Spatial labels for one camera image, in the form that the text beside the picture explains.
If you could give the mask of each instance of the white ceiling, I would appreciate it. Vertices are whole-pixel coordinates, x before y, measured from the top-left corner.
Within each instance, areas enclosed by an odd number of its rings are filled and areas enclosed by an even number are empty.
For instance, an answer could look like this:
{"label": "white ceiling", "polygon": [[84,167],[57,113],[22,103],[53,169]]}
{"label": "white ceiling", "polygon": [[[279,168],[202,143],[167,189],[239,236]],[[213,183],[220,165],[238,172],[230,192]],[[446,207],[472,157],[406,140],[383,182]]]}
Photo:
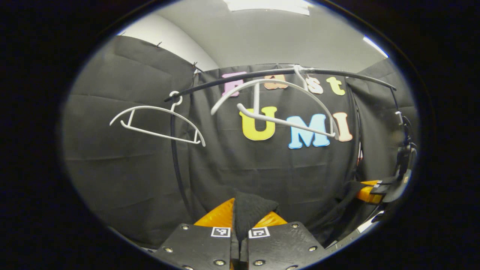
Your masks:
{"label": "white ceiling", "polygon": [[323,6],[309,11],[310,16],[231,12],[223,0],[180,0],[156,13],[187,33],[220,68],[296,63],[359,72],[384,59],[345,18]]}

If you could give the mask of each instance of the white plastic hanger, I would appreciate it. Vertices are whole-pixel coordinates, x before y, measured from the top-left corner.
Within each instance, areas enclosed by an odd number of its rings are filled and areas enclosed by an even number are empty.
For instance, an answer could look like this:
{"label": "white plastic hanger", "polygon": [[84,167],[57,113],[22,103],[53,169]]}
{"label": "white plastic hanger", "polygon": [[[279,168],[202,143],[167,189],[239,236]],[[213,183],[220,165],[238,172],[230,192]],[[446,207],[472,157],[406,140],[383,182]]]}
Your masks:
{"label": "white plastic hanger", "polygon": [[[309,127],[306,127],[306,126],[301,126],[301,125],[298,125],[298,124],[295,124],[295,123],[287,122],[285,120],[281,120],[281,119],[277,119],[277,118],[274,118],[274,117],[269,117],[269,116],[259,114],[260,84],[261,83],[279,83],[279,84],[283,84],[283,85],[288,85],[288,86],[291,86],[291,87],[293,87],[295,89],[298,89],[298,90],[306,93],[307,95],[309,95],[328,114],[328,119],[330,120],[330,133],[325,133],[323,131],[315,130],[315,129],[312,129],[312,128],[309,128]],[[233,88],[232,90],[230,90],[224,96],[222,96],[215,103],[215,105],[212,107],[212,109],[210,111],[210,114],[214,115],[216,113],[216,111],[218,110],[218,108],[220,108],[220,106],[223,104],[223,102],[225,102],[225,100],[227,100],[231,95],[233,95],[234,93],[236,93],[236,92],[238,92],[238,91],[240,91],[244,88],[250,87],[250,86],[255,86],[254,93],[253,93],[253,113],[249,112],[241,103],[237,104],[237,108],[243,114],[245,114],[246,116],[248,116],[250,118],[257,119],[257,120],[269,121],[269,122],[274,122],[274,123],[278,123],[278,124],[282,124],[282,125],[286,125],[286,126],[296,127],[296,128],[299,128],[299,129],[303,129],[303,130],[315,132],[315,133],[318,133],[318,134],[321,134],[321,135],[325,135],[327,137],[333,137],[333,138],[335,138],[335,140],[338,140],[338,127],[337,127],[335,121],[333,120],[332,114],[327,109],[327,107],[317,97],[315,97],[312,93],[310,93],[308,90],[305,90],[305,88],[302,88],[302,87],[300,87],[296,84],[289,83],[289,82],[286,82],[286,81],[275,80],[275,79],[258,79],[258,80],[253,80],[253,81],[244,83],[242,85],[239,85],[239,86]]]}
{"label": "white plastic hanger", "polygon": [[[174,94],[178,94],[178,91],[173,91],[170,93],[170,96],[173,96]],[[168,138],[168,139],[172,139],[172,140],[177,140],[177,141],[182,141],[182,142],[186,142],[186,143],[191,143],[191,144],[199,144],[199,143],[202,143],[202,145],[205,147],[205,140],[204,140],[204,137],[202,136],[202,133],[200,133],[200,131],[198,130],[198,128],[192,123],[190,122],[187,118],[183,117],[182,115],[174,112],[173,110],[175,109],[175,106],[177,105],[180,105],[181,102],[183,101],[183,97],[180,96],[180,100],[176,103],[173,103],[172,104],[172,108],[170,110],[167,110],[167,109],[164,109],[164,108],[160,108],[160,107],[154,107],[154,106],[136,106],[136,107],[132,107],[132,108],[129,108],[129,109],[126,109],[124,111],[122,111],[121,113],[117,114],[117,116],[115,116],[112,121],[110,122],[110,125],[113,124],[113,122],[119,118],[121,115],[131,111],[130,113],[130,118],[128,119],[128,124],[125,124],[123,122],[123,120],[120,120],[120,123],[122,124],[122,126],[124,128],[127,128],[127,129],[131,129],[131,130],[134,130],[134,131],[138,131],[138,132],[141,132],[141,133],[146,133],[146,134],[150,134],[150,135],[154,135],[154,136],[158,136],[158,137],[163,137],[163,138]],[[151,132],[151,131],[147,131],[147,130],[143,130],[143,129],[140,129],[140,128],[136,128],[136,127],[132,127],[130,126],[130,124],[132,123],[132,119],[133,119],[133,114],[135,113],[135,110],[138,110],[138,109],[154,109],[154,110],[162,110],[162,111],[166,111],[168,113],[171,113],[173,115],[176,115],[180,118],[182,118],[183,120],[185,120],[187,123],[189,123],[192,127],[194,127],[195,129],[195,137],[193,138],[193,141],[189,141],[189,140],[185,140],[185,139],[180,139],[180,138],[176,138],[176,137],[171,137],[171,136],[167,136],[167,135],[163,135],[163,134],[158,134],[158,133],[155,133],[155,132]]]}

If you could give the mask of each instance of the hanger hook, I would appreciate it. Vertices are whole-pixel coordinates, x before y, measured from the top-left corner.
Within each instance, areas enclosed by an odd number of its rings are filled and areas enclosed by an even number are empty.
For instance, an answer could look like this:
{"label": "hanger hook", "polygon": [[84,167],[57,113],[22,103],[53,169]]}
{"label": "hanger hook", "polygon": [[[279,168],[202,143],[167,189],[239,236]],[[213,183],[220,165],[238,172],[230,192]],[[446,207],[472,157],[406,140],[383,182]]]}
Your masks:
{"label": "hanger hook", "polygon": [[[179,91],[172,91],[172,92],[170,93],[170,96],[173,96],[173,95],[175,95],[175,94],[179,94]],[[180,100],[177,101],[177,102],[175,102],[175,103],[173,103],[173,104],[172,104],[172,108],[171,108],[170,110],[173,111],[173,109],[175,108],[175,106],[180,105],[182,101],[183,101],[183,97],[180,96]]]}

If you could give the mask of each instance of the pink letter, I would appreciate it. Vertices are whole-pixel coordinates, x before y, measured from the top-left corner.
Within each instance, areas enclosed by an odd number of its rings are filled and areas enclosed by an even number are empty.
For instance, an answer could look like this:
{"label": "pink letter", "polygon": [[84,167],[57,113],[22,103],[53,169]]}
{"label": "pink letter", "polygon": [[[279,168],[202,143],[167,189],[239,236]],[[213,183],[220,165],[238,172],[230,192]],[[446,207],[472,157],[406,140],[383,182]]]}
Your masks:
{"label": "pink letter", "polygon": [[[236,76],[236,75],[240,75],[240,74],[246,74],[245,71],[242,71],[242,72],[235,72],[235,73],[228,73],[228,74],[223,74],[222,75],[222,78],[228,78],[228,77],[231,77],[231,76]],[[224,96],[226,93],[228,93],[230,90],[234,89],[235,87],[239,86],[243,84],[243,80],[238,80],[238,81],[233,81],[233,82],[229,82],[229,83],[226,83],[225,86],[224,86],[224,91],[222,93],[222,96]],[[239,95],[239,92],[235,93],[232,95],[232,97],[236,97]]]}

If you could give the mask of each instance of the white wall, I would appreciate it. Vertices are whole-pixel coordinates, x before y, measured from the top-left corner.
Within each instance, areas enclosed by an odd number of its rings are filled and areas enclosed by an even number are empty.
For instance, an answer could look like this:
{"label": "white wall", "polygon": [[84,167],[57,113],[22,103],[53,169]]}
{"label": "white wall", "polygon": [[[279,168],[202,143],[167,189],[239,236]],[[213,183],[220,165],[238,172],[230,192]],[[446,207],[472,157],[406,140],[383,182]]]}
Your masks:
{"label": "white wall", "polygon": [[124,36],[145,40],[169,50],[190,63],[198,62],[203,71],[217,69],[218,65],[188,34],[169,20],[152,13],[141,18],[118,33]]}

